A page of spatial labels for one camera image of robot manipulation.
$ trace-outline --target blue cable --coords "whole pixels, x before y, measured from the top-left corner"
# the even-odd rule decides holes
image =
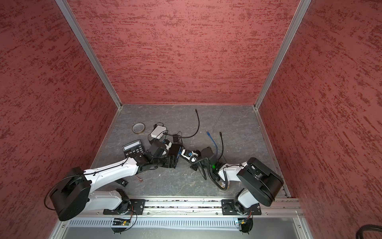
[[[207,135],[210,137],[210,139],[212,140],[212,142],[215,144],[215,147],[216,147],[216,157],[217,157],[217,144],[215,143],[214,139],[211,137],[210,133],[207,131]]]

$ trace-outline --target tape roll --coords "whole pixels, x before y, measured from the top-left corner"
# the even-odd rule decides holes
[[[143,133],[145,129],[146,129],[146,126],[143,123],[136,123],[132,127],[133,132],[137,135]]]

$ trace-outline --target wall panel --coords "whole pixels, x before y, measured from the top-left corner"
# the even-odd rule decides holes
[[[68,0],[122,103],[253,104],[299,0]]]
[[[382,225],[381,61],[381,1],[313,0],[260,106],[315,239]]]
[[[57,221],[45,194],[90,166],[117,109],[54,1],[0,15],[0,235],[41,239]]]

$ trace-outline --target calculator display screen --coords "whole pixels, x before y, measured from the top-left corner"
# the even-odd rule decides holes
[[[132,147],[134,147],[136,145],[139,145],[139,141],[137,141],[135,143],[132,143],[132,144],[130,144],[128,146],[123,147],[123,150],[128,150],[129,148],[132,148]]]

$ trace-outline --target gray marble floor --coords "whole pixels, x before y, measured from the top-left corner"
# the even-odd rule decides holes
[[[230,164],[247,161],[256,157],[274,170],[274,165],[267,152],[264,140],[251,106],[192,106],[192,105],[124,105],[112,134],[94,167],[105,166],[124,159],[122,146],[140,139],[145,149],[150,144],[147,136],[153,125],[162,122],[169,133],[182,131],[183,136],[192,135],[197,129],[195,108],[200,117],[198,133],[189,139],[183,139],[183,145],[190,150],[202,150],[215,145],[206,134],[212,134],[212,128],[222,109],[220,119],[214,129],[214,138],[221,148],[219,131],[223,134],[224,157]],[[134,134],[131,130],[135,123],[144,123],[143,134]],[[190,164],[179,158],[176,169],[158,168],[127,177],[129,184],[124,188],[127,195],[133,196],[214,196],[233,197],[243,188],[240,182],[231,182],[227,191],[219,190],[210,179],[204,180],[199,171],[190,169]],[[122,188],[117,183],[110,183],[100,190]]]

